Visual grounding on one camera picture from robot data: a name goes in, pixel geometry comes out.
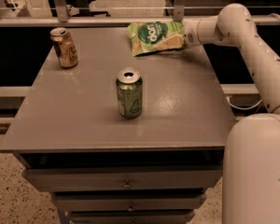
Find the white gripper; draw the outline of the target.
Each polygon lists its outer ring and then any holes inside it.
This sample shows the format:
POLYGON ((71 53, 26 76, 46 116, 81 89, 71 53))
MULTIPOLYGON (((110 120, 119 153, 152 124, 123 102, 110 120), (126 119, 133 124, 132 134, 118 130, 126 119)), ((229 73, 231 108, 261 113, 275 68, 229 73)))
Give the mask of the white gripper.
POLYGON ((184 45, 184 39, 188 46, 199 46, 198 20, 183 21, 183 36, 172 35, 153 46, 154 50, 180 49, 184 45))

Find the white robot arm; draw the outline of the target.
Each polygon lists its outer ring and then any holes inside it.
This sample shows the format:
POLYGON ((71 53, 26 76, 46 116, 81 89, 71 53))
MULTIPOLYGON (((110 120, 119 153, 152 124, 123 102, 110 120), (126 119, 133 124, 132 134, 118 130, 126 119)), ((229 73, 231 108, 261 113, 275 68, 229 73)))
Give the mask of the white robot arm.
POLYGON ((238 49, 265 108, 237 121, 228 134, 222 224, 280 224, 280 56, 241 4, 229 4, 216 16, 185 18, 182 24, 189 46, 238 49))

